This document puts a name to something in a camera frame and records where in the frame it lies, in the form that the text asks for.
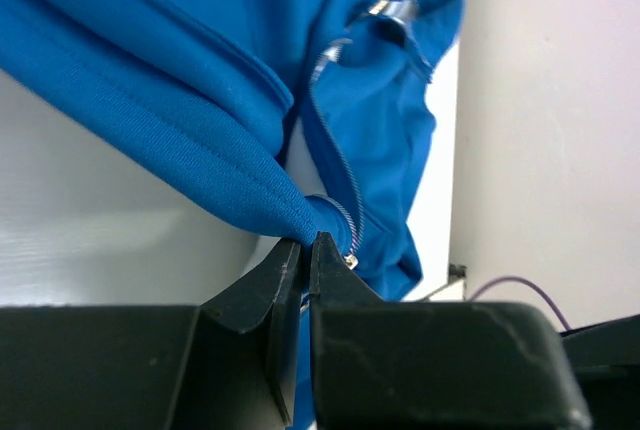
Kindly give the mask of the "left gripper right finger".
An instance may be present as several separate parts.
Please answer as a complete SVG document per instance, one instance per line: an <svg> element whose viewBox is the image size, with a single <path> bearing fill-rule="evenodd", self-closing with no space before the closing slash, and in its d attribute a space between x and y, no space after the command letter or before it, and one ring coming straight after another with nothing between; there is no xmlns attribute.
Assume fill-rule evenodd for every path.
<svg viewBox="0 0 640 430"><path fill-rule="evenodd" d="M589 429L561 339L519 303L387 302L317 236L311 374L321 429Z"/></svg>

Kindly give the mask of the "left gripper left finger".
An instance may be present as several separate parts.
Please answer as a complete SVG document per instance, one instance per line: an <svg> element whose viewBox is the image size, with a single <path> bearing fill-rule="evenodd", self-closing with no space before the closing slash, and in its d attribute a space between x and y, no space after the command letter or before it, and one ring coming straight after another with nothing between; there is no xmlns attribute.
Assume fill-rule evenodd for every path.
<svg viewBox="0 0 640 430"><path fill-rule="evenodd" d="M200 305L1 311L5 429L283 429L293 420L300 246Z"/></svg>

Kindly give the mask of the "blue zip jacket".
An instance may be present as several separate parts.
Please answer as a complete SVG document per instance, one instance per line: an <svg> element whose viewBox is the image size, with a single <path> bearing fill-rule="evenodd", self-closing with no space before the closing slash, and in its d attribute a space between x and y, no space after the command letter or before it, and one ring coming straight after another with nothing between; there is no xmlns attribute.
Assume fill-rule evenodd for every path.
<svg viewBox="0 0 640 430"><path fill-rule="evenodd" d="M1 68L190 201L301 248L292 423L317 428L310 264L329 234L385 301L436 126L425 93L464 0L1 0Z"/></svg>

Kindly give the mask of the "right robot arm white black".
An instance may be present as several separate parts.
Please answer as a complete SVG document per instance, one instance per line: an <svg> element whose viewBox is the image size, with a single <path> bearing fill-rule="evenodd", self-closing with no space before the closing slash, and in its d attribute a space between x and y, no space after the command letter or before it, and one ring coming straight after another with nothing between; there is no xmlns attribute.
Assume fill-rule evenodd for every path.
<svg viewBox="0 0 640 430"><path fill-rule="evenodd" d="M639 427L639 317L561 333L595 429Z"/></svg>

